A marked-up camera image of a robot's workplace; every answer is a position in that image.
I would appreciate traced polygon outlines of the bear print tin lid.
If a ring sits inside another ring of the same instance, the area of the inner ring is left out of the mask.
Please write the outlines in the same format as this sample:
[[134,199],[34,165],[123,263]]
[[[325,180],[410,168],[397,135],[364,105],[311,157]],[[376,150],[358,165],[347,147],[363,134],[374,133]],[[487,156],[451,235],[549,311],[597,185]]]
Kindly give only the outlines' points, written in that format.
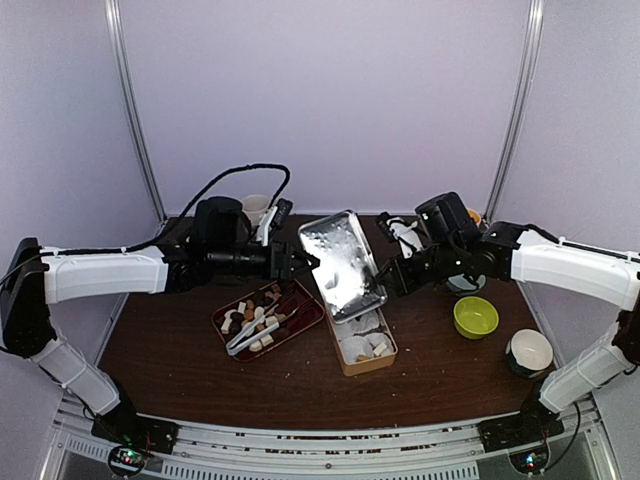
[[386,288],[357,214],[345,210],[298,229],[304,251],[319,260],[312,276],[333,323],[343,324],[382,307]]

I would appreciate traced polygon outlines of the white handled metal tongs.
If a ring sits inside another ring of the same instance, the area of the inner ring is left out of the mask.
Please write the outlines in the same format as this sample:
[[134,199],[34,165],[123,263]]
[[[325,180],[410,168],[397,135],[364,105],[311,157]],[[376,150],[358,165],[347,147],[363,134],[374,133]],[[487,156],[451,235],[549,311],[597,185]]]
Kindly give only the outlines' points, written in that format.
[[270,336],[272,332],[279,329],[286,321],[298,313],[300,307],[295,307],[288,313],[278,313],[274,307],[270,310],[263,310],[251,322],[246,324],[241,331],[226,344],[226,353],[233,357],[239,352],[250,347],[253,343],[262,344],[261,340]]

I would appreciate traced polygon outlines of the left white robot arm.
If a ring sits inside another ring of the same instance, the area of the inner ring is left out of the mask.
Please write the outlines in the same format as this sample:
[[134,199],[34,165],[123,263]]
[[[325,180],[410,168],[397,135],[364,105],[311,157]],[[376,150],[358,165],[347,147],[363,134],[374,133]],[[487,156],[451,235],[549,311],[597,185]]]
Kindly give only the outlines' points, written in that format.
[[288,281],[310,272],[320,264],[316,257],[269,238],[291,207],[279,200],[244,241],[238,240],[238,229],[249,225],[249,218],[240,201],[223,196],[199,202],[190,227],[172,241],[159,235],[137,247],[60,250],[25,238],[1,280],[2,349],[35,362],[82,400],[97,423],[121,443],[133,444],[143,436],[144,424],[132,401],[54,328],[50,306],[115,294],[182,293],[217,274]]

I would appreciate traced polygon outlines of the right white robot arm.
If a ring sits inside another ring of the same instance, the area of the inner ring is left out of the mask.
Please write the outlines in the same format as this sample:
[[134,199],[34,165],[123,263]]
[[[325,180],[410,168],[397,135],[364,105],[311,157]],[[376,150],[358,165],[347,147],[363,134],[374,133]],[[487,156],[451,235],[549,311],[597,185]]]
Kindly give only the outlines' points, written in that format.
[[416,221],[387,212],[376,223],[400,254],[376,280],[399,296],[463,276],[536,283],[601,299],[619,308],[617,320],[576,359],[552,372],[513,419],[519,440],[535,440],[570,404],[639,364],[639,256],[568,242],[534,224],[496,222],[481,229],[459,195],[422,204]]

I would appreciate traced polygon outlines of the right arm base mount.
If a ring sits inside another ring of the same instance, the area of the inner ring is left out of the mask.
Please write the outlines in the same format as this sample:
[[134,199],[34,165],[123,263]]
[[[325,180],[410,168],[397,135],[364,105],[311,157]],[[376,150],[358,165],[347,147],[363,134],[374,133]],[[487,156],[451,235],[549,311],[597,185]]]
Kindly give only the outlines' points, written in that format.
[[541,426],[526,422],[519,414],[484,420],[477,428],[486,453],[506,452],[511,466],[525,475],[539,474],[549,465],[548,441],[565,431],[561,420]]

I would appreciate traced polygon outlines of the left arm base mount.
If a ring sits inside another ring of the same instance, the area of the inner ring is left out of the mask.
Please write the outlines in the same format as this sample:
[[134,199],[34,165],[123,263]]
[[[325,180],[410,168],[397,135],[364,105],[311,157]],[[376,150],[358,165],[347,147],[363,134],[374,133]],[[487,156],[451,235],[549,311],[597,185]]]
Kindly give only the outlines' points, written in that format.
[[128,433],[117,433],[102,417],[97,417],[91,428],[94,437],[114,443],[106,462],[111,472],[122,478],[140,474],[159,460],[159,454],[171,454],[178,433],[176,423],[149,417],[138,417]]

